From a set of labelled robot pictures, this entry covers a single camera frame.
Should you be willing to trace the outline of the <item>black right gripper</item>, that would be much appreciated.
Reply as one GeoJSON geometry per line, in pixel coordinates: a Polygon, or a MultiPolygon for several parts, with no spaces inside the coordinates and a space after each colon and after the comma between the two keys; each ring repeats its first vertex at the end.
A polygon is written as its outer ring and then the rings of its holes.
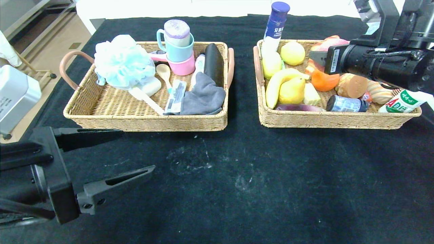
{"type": "Polygon", "coordinates": [[[324,67],[324,72],[333,74],[354,74],[365,78],[379,78],[376,61],[365,57],[364,54],[370,47],[360,45],[331,46],[328,51],[312,50],[309,58],[319,67],[324,67]]]}

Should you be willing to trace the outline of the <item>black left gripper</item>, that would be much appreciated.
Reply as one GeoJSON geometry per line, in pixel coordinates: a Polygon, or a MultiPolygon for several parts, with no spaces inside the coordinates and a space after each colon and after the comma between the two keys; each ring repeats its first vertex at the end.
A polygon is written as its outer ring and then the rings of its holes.
{"type": "Polygon", "coordinates": [[[1,224],[53,219],[65,224],[78,218],[79,210],[95,215],[101,206],[124,199],[129,190],[149,181],[155,165],[88,182],[75,197],[60,149],[89,148],[123,134],[116,129],[39,127],[28,140],[1,144],[1,224]]]}

